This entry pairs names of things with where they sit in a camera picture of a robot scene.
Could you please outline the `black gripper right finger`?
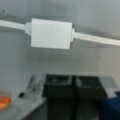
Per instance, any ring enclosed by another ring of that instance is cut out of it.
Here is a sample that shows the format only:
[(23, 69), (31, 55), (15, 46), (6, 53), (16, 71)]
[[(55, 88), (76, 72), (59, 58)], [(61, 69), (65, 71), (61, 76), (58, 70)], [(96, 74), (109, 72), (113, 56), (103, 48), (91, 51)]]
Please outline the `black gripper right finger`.
[(102, 102), (106, 98), (99, 78), (76, 76), (74, 83), (77, 97), (76, 120), (99, 120)]

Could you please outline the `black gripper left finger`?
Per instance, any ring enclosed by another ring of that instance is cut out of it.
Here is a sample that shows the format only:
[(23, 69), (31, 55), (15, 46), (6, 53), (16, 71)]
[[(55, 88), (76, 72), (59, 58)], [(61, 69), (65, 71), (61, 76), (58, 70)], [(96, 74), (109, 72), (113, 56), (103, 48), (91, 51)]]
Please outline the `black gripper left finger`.
[(47, 98), (48, 120), (71, 119), (74, 101), (71, 76), (48, 74), (43, 96)]

